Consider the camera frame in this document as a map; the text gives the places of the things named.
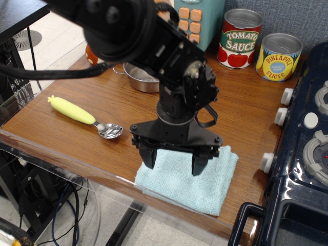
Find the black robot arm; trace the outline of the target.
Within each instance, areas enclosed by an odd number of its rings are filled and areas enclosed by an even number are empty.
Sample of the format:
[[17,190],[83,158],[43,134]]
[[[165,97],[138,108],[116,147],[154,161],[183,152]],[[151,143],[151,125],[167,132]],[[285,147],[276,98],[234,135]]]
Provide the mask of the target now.
[[48,1],[50,9],[81,26],[92,51],[110,64],[130,63],[159,80],[157,119],[130,127],[133,144],[148,168],[158,149],[192,154],[192,174],[218,156],[222,138],[197,114],[217,113],[216,76],[204,52],[172,22],[158,15],[153,1]]

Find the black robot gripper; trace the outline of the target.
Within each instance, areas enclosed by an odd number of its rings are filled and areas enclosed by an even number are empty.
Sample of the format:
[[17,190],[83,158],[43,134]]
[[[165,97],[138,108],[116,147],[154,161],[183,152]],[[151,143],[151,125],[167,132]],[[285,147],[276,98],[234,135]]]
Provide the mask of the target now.
[[159,149],[190,153],[192,175],[200,175],[222,145],[222,138],[208,130],[217,122],[217,113],[210,106],[219,91],[215,73],[204,64],[172,71],[143,69],[159,80],[157,119],[130,126],[133,145],[150,169]]

